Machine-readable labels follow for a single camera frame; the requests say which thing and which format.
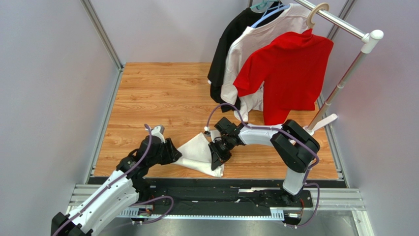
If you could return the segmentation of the white cloth napkin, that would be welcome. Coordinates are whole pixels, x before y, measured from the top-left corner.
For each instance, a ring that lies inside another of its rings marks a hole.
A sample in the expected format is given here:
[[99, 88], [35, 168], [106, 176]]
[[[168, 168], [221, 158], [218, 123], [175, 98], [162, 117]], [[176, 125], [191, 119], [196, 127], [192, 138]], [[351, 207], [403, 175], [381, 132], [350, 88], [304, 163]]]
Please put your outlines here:
[[178, 148], [182, 156], [173, 164], [199, 171], [208, 176], [221, 178], [224, 165], [211, 169], [211, 152], [209, 142], [203, 133], [197, 134]]

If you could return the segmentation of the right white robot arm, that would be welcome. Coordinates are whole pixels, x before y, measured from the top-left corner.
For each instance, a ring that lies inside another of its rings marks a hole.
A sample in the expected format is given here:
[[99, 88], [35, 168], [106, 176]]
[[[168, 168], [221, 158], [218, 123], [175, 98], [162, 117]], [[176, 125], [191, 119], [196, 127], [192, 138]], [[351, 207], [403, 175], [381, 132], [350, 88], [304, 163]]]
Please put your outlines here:
[[211, 169], [215, 170], [232, 156], [237, 146], [263, 145], [273, 147], [287, 166], [282, 189], [297, 196], [303, 189], [309, 169], [318, 162], [320, 144], [296, 121], [284, 124], [257, 126], [250, 123], [235, 125], [223, 117], [216, 125], [219, 133], [209, 143]]

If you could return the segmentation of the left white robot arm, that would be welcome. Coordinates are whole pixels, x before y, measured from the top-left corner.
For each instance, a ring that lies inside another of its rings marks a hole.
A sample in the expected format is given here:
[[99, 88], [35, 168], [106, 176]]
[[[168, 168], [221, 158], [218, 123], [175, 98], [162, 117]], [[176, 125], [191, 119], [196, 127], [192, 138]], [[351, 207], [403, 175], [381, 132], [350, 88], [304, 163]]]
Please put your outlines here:
[[126, 208], [135, 203], [151, 202], [150, 183], [144, 179], [151, 167], [172, 164], [181, 157], [182, 153], [170, 138], [146, 136], [87, 200], [71, 212], [59, 212], [53, 217], [51, 235], [99, 235]]

